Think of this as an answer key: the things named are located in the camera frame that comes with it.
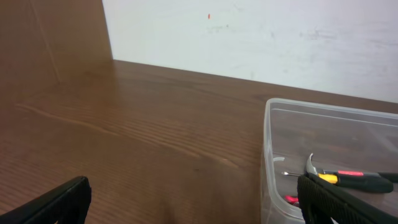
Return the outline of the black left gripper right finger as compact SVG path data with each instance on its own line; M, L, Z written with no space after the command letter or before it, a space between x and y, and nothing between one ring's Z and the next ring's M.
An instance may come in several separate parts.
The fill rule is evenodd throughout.
M397 224L394 217L314 174L297 180L298 202L306 224Z

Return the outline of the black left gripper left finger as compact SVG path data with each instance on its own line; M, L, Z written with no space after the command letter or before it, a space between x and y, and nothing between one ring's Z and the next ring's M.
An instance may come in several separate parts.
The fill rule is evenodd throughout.
M89 180L85 176L78 176L1 215L1 223L84 224L90 203L91 186Z

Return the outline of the red handled pliers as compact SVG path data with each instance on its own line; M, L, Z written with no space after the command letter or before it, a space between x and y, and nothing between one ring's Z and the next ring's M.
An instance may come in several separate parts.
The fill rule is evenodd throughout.
M299 198L297 196L285 195L284 200L295 207L299 207Z

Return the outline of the small black orange hammer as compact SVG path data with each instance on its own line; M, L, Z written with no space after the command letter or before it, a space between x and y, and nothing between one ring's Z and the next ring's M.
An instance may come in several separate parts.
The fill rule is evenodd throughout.
M339 176L343 177L352 177L352 178L384 178L389 180L392 183L397 183L397 173L390 172L361 172L354 170L325 170L319 169L313 166L312 164L313 153L310 154L309 158L305 164L305 172L315 174L319 178L331 183L336 184L338 182Z

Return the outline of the black yellow screwdriver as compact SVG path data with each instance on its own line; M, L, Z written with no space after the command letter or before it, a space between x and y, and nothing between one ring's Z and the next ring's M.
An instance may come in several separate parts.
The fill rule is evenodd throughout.
M338 187L360 190L363 192L387 194L394 190L394 184L384 178L364 178L358 179L352 177L339 176L338 182L333 184Z

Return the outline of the clear plastic container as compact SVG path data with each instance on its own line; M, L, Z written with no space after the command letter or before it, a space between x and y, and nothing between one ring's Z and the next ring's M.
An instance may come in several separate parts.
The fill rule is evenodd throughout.
M264 114L261 223L303 223L297 177L313 153L325 170L397 172L397 115L272 98Z

